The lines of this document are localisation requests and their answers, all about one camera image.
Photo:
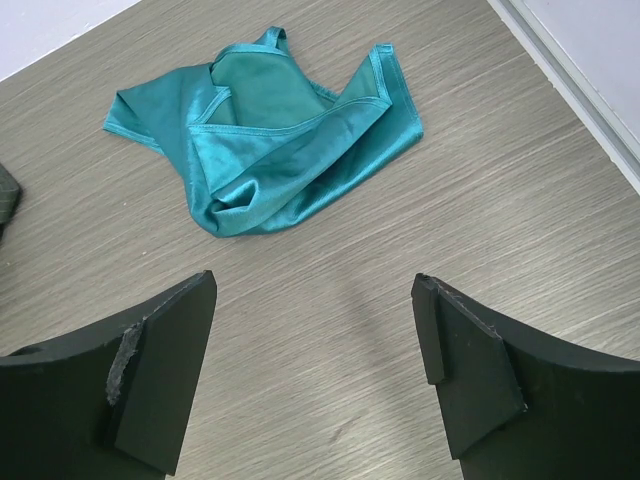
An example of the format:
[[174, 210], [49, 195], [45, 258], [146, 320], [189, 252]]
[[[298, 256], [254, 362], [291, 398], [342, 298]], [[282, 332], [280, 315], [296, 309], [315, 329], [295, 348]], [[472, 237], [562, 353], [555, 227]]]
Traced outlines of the teal satin napkin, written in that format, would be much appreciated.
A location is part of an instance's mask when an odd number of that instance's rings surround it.
[[279, 27], [117, 92], [103, 127], [165, 156], [192, 218], [218, 238], [300, 224], [423, 135], [391, 45], [333, 92], [304, 74]]

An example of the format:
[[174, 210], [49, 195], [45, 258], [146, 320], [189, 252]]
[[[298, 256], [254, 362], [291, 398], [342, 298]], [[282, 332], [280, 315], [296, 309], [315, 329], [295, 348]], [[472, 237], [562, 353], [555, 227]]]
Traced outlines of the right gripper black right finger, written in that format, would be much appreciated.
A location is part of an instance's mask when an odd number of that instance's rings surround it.
[[416, 276], [412, 306], [451, 457], [467, 479], [635, 479], [639, 364]]

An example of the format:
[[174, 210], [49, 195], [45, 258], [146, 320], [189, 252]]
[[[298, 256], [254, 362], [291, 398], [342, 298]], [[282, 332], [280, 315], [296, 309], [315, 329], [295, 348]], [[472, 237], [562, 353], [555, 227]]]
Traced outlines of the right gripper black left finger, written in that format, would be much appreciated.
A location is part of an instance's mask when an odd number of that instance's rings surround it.
[[210, 271], [1, 360], [5, 479], [175, 474], [217, 299]]

